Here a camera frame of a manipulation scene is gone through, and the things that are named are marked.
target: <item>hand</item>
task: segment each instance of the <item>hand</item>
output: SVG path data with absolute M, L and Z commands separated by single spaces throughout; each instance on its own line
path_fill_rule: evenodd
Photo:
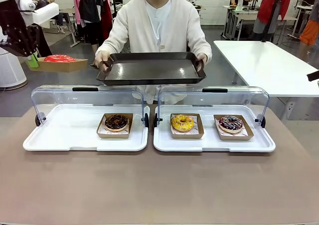
M 199 53 L 198 56 L 197 56 L 197 60 L 198 61 L 203 61 L 204 65 L 207 63 L 207 55 L 204 54 L 204 53 Z M 201 70 L 201 65 L 198 66 L 197 68 L 197 71 L 200 71 Z
M 108 51 L 105 50 L 101 50 L 94 59 L 94 63 L 95 65 L 100 69 L 100 71 L 102 72 L 106 72 L 108 67 L 106 66 L 105 63 L 108 61 L 108 59 L 110 58 L 110 53 Z

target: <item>transparent cover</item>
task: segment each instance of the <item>transparent cover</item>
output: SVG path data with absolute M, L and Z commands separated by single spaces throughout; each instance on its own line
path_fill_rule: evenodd
M 57 109 L 65 111 L 65 121 L 71 120 L 74 110 L 79 115 L 97 108 L 104 113 L 135 113 L 140 114 L 143 121 L 145 118 L 143 94 L 136 88 L 42 85 L 33 90 L 31 99 L 41 123 L 45 123 L 48 114 Z
M 223 115 L 247 114 L 261 125 L 268 102 L 269 95 L 259 87 L 164 87 L 158 96 L 158 124 L 164 115 L 170 113 L 202 111 Z

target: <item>cardboard box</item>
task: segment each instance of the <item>cardboard box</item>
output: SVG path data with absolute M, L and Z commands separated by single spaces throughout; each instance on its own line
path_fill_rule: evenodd
M 242 140 L 242 141 L 247 141 L 247 140 L 250 140 L 253 136 L 254 136 L 254 133 L 253 131 L 251 130 L 251 128 L 249 127 L 249 125 L 247 124 L 245 118 L 242 116 L 242 115 L 233 115 L 232 116 L 235 116 L 239 119 L 241 119 L 244 123 L 244 129 L 245 129 L 245 132 L 247 132 L 247 135 L 243 135 L 242 131 L 237 133 L 237 134 L 230 134 L 230 133 L 227 133 L 221 129 L 218 129 L 218 126 L 219 124 L 216 124 L 216 120 L 219 121 L 221 117 L 223 116 L 226 116 L 226 115 L 214 115 L 214 123 L 216 125 L 216 129 L 218 131 L 218 134 L 219 134 L 219 137 L 221 140 Z
M 179 114 L 171 114 L 169 123 L 171 125 L 171 119 L 173 116 L 179 115 Z M 185 132 L 184 134 L 174 134 L 172 130 L 170 131 L 171 136 L 173 139 L 200 139 L 204 135 L 204 128 L 203 128 L 203 123 L 201 121 L 200 115 L 199 114 L 184 114 L 187 116 L 193 116 L 197 118 L 197 128 L 198 128 L 198 134 L 191 134 L 189 132 Z
M 131 132 L 131 127 L 132 127 L 132 122 L 133 122 L 133 114 L 120 114 L 120 115 L 123 115 L 129 119 L 128 132 L 124 131 L 124 133 L 121 133 L 121 131 L 120 132 L 111 132 L 111 131 L 107 130 L 107 128 L 105 126 L 105 120 L 112 115 L 114 115 L 114 114 L 104 114 L 103 115 L 103 117 L 100 121 L 100 124 L 98 126 L 98 129 L 96 130 L 96 133 L 102 139 L 128 139 L 130 136 L 130 132 Z M 105 129 L 106 131 L 109 131 L 110 134 L 99 133 L 100 129 Z
M 76 59 L 75 62 L 44 62 L 45 57 L 38 58 L 38 68 L 29 67 L 32 71 L 73 72 L 87 68 L 87 59 Z

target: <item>orange pants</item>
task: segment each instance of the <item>orange pants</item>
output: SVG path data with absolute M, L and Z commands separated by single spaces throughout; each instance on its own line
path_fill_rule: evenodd
M 309 20 L 299 39 L 305 44 L 314 45 L 319 33 L 319 22 Z

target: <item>clear plastic lid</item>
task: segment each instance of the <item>clear plastic lid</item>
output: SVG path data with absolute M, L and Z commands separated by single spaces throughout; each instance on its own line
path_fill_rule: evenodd
M 142 114 L 145 121 L 143 94 L 135 87 L 42 85 L 33 90 L 31 99 L 40 123 L 45 123 L 47 115 L 58 106 L 122 106 L 129 113 Z
M 200 111 L 205 107 L 229 106 L 229 114 L 236 114 L 236 108 L 249 108 L 257 124 L 262 125 L 266 108 L 269 102 L 268 93 L 259 87 L 250 86 L 212 86 L 207 88 L 181 86 L 167 86 L 160 90 L 158 96 L 158 124 L 161 114 L 183 113 L 181 108 L 196 107 Z

